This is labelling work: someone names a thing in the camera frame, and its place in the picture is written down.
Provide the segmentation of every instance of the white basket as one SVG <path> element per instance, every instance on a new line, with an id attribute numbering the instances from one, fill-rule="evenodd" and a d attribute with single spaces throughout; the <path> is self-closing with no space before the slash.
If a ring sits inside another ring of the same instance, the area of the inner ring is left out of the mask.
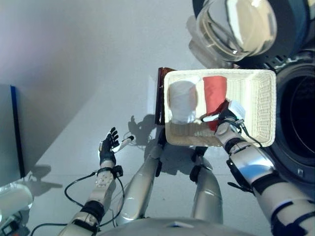
<path id="1" fill-rule="evenodd" d="M 196 84 L 197 106 L 196 120 L 188 124 L 174 124 L 169 106 L 169 86 L 176 81 L 199 76 L 224 76 L 227 80 L 226 98 L 236 100 L 246 111 L 245 126 L 249 134 L 264 147 L 270 146 L 275 139 L 276 128 L 276 75 L 271 70 L 249 69 L 205 69 L 178 70 L 166 74 L 164 78 L 164 110 L 166 139 L 173 145 L 185 146 L 220 146 L 209 129 L 199 118 L 206 114 L 204 83 Z M 248 141 L 253 141 L 242 133 Z"/>

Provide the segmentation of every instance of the washing machine door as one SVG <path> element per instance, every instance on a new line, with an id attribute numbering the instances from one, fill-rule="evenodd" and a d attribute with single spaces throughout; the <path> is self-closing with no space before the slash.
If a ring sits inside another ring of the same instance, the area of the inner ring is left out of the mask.
<path id="1" fill-rule="evenodd" d="M 299 53 L 277 73 L 275 142 L 266 148 L 288 181 L 315 197 L 314 52 Z"/>

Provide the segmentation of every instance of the wire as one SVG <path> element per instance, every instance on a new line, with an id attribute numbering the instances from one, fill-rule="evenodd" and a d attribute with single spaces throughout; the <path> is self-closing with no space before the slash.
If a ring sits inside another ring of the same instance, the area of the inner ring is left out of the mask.
<path id="1" fill-rule="evenodd" d="M 118 213 L 109 221 L 105 222 L 104 224 L 101 224 L 100 227 L 104 226 L 104 225 L 107 225 L 109 224 L 110 222 L 114 222 L 114 220 L 119 216 L 120 212 L 122 211 L 123 209 L 123 206 L 124 206 L 124 203 L 125 203 L 125 190 L 124 190 L 124 186 L 123 186 L 123 183 L 121 182 L 121 180 L 119 179 L 119 177 L 117 177 L 118 181 L 119 181 L 119 184 L 122 188 L 122 192 L 123 192 L 123 202 L 122 202 L 122 206 L 120 207 L 120 210 L 118 211 Z"/>
<path id="2" fill-rule="evenodd" d="M 89 174 L 88 176 L 85 176 L 85 177 L 76 179 L 74 182 L 72 182 L 71 184 L 69 184 L 69 185 L 64 189 L 64 194 L 65 194 L 65 196 L 66 196 L 70 201 L 72 201 L 73 203 L 77 204 L 77 205 L 80 206 L 80 207 L 83 207 L 83 205 L 82 205 L 81 203 L 79 203 L 79 202 L 77 202 L 76 200 L 74 200 L 74 199 L 72 199 L 71 197 L 69 197 L 69 195 L 67 194 L 67 189 L 68 189 L 69 187 L 71 187 L 72 185 L 74 185 L 75 183 L 77 183 L 77 182 L 79 182 L 79 181 L 81 181 L 81 180 L 87 179 L 87 178 L 89 178 L 89 177 L 92 177 L 92 176 L 94 176 L 95 174 L 96 174 L 96 171 L 93 171 L 93 172 L 92 172 L 91 174 Z M 104 225 L 109 224 L 110 222 L 113 223 L 113 226 L 114 226 L 114 228 L 115 228 L 116 226 L 115 226 L 114 220 L 119 216 L 120 212 L 121 212 L 122 209 L 123 209 L 123 206 L 124 206 L 124 203 L 125 203 L 125 190 L 124 190 L 123 183 L 121 182 L 121 180 L 119 179 L 119 177 L 117 177 L 117 179 L 118 179 L 118 181 L 119 181 L 119 184 L 120 184 L 120 186 L 121 186 L 121 188 L 122 188 L 122 192 L 123 192 L 123 202 L 122 202 L 122 206 L 121 206 L 120 210 L 118 211 L 118 213 L 117 213 L 115 216 L 114 216 L 114 211 L 113 211 L 112 209 L 110 209 L 110 210 L 112 211 L 112 219 L 109 220 L 109 221 L 107 221 L 107 222 L 105 222 L 104 224 L 101 224 L 101 225 L 99 226 L 99 228 L 102 227 L 102 226 L 104 226 Z M 40 224 L 40 225 L 37 225 L 37 226 L 32 230 L 30 236 L 33 236 L 34 232 L 35 232 L 38 228 L 43 227 L 43 226 L 66 226 L 66 225 L 67 225 L 67 224 L 57 224 L 57 223 L 44 223 L 44 224 Z"/>
<path id="3" fill-rule="evenodd" d="M 113 222 L 114 228 L 116 228 L 115 222 L 114 222 L 114 211 L 112 209 L 109 209 L 109 210 L 112 212 L 112 222 Z"/>
<path id="4" fill-rule="evenodd" d="M 249 135 L 249 133 L 248 133 L 248 131 L 247 131 L 247 128 L 245 127 L 244 123 L 241 124 L 241 127 L 243 128 L 245 134 L 246 134 L 251 140 L 253 140 L 254 142 L 258 143 L 258 145 L 262 148 L 261 143 L 260 143 L 258 140 L 254 139 L 251 135 Z"/>
<path id="5" fill-rule="evenodd" d="M 242 133 L 242 128 L 240 126 L 240 124 L 237 124 L 231 120 L 228 120 L 228 119 L 225 119 L 224 122 L 227 122 L 227 123 L 230 123 L 232 124 L 233 126 L 235 126 L 237 129 L 239 129 L 238 133 L 241 134 Z"/>
<path id="6" fill-rule="evenodd" d="M 55 224 L 55 223 L 45 223 L 45 224 L 40 224 L 40 225 L 37 225 L 31 232 L 30 236 L 33 236 L 35 230 L 37 230 L 38 228 L 40 227 L 43 227 L 43 226 L 66 226 L 67 224 Z"/>
<path id="7" fill-rule="evenodd" d="M 71 184 L 69 184 L 69 185 L 64 189 L 64 194 L 65 194 L 65 196 L 66 196 L 70 201 L 72 201 L 74 204 L 77 204 L 78 206 L 83 207 L 83 205 L 82 205 L 81 203 L 79 203 L 79 202 L 77 202 L 76 200 L 72 199 L 72 198 L 68 195 L 67 190 L 68 190 L 69 187 L 71 187 L 71 186 L 74 185 L 75 183 L 77 183 L 77 182 L 79 182 L 79 181 L 82 181 L 82 180 L 84 180 L 84 179 L 87 179 L 87 178 L 89 178 L 89 177 L 92 177 L 92 176 L 94 176 L 95 174 L 96 174 L 96 171 L 93 171 L 93 172 L 92 172 L 91 174 L 89 174 L 88 176 L 84 176 L 84 177 L 82 177 L 82 178 L 76 179 L 74 182 L 72 182 Z"/>

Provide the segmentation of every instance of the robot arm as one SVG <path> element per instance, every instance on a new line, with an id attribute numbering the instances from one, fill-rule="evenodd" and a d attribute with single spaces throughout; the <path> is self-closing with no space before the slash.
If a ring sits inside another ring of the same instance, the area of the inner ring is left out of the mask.
<path id="1" fill-rule="evenodd" d="M 117 141 L 118 135 L 112 128 L 106 139 L 99 146 L 99 164 L 95 188 L 80 212 L 76 213 L 70 223 L 59 233 L 59 236 L 94 236 L 98 232 L 103 216 L 108 211 L 112 194 L 116 188 L 115 178 L 123 175 L 121 166 L 116 166 L 114 153 L 120 151 L 133 136 Z"/>
<path id="2" fill-rule="evenodd" d="M 244 121 L 229 108 L 219 120 L 215 136 L 229 155 L 227 164 L 241 188 L 253 191 L 272 233 L 314 235 L 314 201 L 279 176 L 268 154 L 241 137 L 237 128 Z"/>

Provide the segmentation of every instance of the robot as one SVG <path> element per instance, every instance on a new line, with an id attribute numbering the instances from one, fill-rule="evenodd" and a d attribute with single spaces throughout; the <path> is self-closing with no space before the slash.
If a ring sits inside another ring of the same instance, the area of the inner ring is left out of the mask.
<path id="1" fill-rule="evenodd" d="M 241 128 L 247 133 L 240 114 L 242 109 L 235 110 L 226 106 L 219 114 L 215 132 L 216 138 L 229 155 L 226 163 L 239 184 L 235 186 L 254 194 L 271 224 L 273 235 L 315 235 L 314 201 L 292 183 L 283 180 L 268 154 L 240 135 Z M 119 144 L 117 138 L 117 131 L 113 128 L 100 143 L 100 169 L 95 189 L 59 236 L 94 236 L 98 232 L 102 217 L 109 210 L 116 187 L 115 179 L 123 173 L 122 168 L 116 166 L 114 153 L 133 139 L 129 137 Z M 120 204 L 120 214 L 116 219 L 117 227 L 101 235 L 249 236 L 222 224 L 220 188 L 210 163 L 203 158 L 206 148 L 202 147 L 197 147 L 192 157 L 196 165 L 190 179 L 197 183 L 197 189 L 191 217 L 145 218 L 154 178 L 160 173 L 159 157 L 165 144 L 166 138 L 162 132 L 157 145 L 126 188 Z"/>

